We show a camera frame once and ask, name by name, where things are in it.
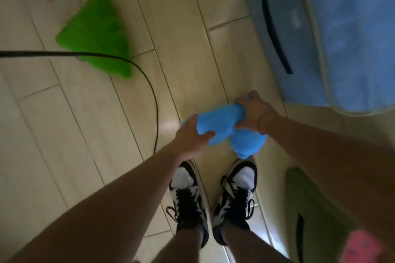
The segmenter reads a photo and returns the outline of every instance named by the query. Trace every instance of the black shoelace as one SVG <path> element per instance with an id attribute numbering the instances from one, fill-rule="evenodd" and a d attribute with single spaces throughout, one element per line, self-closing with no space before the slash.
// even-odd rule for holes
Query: black shoelace
<path id="1" fill-rule="evenodd" d="M 233 196 L 225 189 L 225 186 L 223 184 L 224 180 L 226 180 L 226 182 L 229 184 Z M 229 202 L 230 207 L 225 213 L 226 217 L 228 217 L 230 220 L 241 220 L 241 219 L 249 220 L 254 214 L 254 205 L 255 205 L 255 201 L 253 199 L 250 199 L 248 201 L 249 191 L 243 188 L 234 189 L 227 176 L 222 177 L 221 186 L 230 199 Z"/>
<path id="2" fill-rule="evenodd" d="M 175 222 L 178 223 L 180 221 L 180 223 L 182 223 L 185 220 L 195 220 L 196 218 L 202 220 L 197 207 L 198 203 L 195 201 L 195 196 L 192 195 L 192 191 L 189 188 L 176 190 L 176 196 L 178 199 L 178 217 L 174 207 L 166 207 L 166 213 Z"/>

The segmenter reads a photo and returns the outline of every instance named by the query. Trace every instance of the wooden floor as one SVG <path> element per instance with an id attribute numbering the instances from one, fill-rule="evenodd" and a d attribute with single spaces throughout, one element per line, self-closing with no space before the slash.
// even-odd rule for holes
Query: wooden floor
<path id="1" fill-rule="evenodd" d="M 87 0 L 0 0 L 0 49 L 60 50 L 55 36 Z M 133 60 L 159 102 L 159 147 L 180 121 L 257 89 L 282 115 L 393 146 L 394 114 L 345 118 L 329 108 L 284 105 L 244 0 L 113 0 Z M 72 58 L 0 60 L 0 261 L 68 208 L 152 154 L 155 105 L 137 71 L 109 76 Z M 236 159 L 228 142 L 195 158 L 210 206 Z M 293 160 L 268 139 L 255 156 L 250 226 L 286 254 L 284 172 Z M 166 194 L 137 257 L 149 262 L 175 233 Z M 202 262 L 234 262 L 210 237 Z"/>

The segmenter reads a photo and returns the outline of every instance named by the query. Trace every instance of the forearm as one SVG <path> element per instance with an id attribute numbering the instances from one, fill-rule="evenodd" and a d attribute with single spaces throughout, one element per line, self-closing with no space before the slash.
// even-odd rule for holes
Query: forearm
<path id="1" fill-rule="evenodd" d="M 392 151 L 273 115 L 260 122 L 304 172 L 350 216 L 395 249 Z"/>
<path id="2" fill-rule="evenodd" d="M 63 214 L 12 262 L 130 261 L 179 164 L 164 147 Z"/>

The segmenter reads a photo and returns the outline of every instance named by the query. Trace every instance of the black and white sneaker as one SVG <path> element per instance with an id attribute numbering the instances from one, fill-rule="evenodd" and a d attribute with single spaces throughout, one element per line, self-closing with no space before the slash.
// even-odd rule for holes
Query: black and white sneaker
<path id="1" fill-rule="evenodd" d="M 212 218 L 213 236 L 220 245 L 226 246 L 220 232 L 226 220 L 243 229 L 250 229 L 246 220 L 254 213 L 255 202 L 252 197 L 256 189 L 257 176 L 255 163 L 243 159 L 234 164 L 228 176 L 222 177 L 221 186 L 224 192 Z"/>
<path id="2" fill-rule="evenodd" d="M 167 207 L 167 214 L 177 223 L 177 231 L 195 229 L 200 224 L 203 231 L 201 242 L 203 248 L 209 240 L 207 214 L 191 162 L 181 163 L 170 182 L 169 189 L 174 207 Z"/>

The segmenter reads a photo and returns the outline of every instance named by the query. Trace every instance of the black cable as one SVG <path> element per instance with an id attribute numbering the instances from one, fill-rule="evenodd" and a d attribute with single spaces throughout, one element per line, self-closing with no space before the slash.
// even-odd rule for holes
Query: black cable
<path id="1" fill-rule="evenodd" d="M 111 59 L 118 59 L 120 61 L 126 61 L 131 65 L 135 66 L 146 78 L 149 86 L 151 87 L 152 94 L 155 99 L 155 107 L 156 107 L 156 138 L 154 145 L 154 154 L 156 152 L 156 145 L 158 144 L 158 135 L 159 135 L 159 109 L 158 109 L 158 101 L 156 100 L 155 91 L 152 87 L 151 82 L 149 81 L 147 75 L 141 70 L 141 68 L 132 62 L 131 60 L 124 59 L 119 56 L 103 54 L 103 53 L 93 53 L 93 52 L 70 52 L 70 51 L 28 51 L 28 50 L 15 50 L 15 51 L 3 51 L 0 50 L 0 58 L 2 57 L 63 57 L 63 56 L 93 56 L 93 57 L 105 57 Z"/>

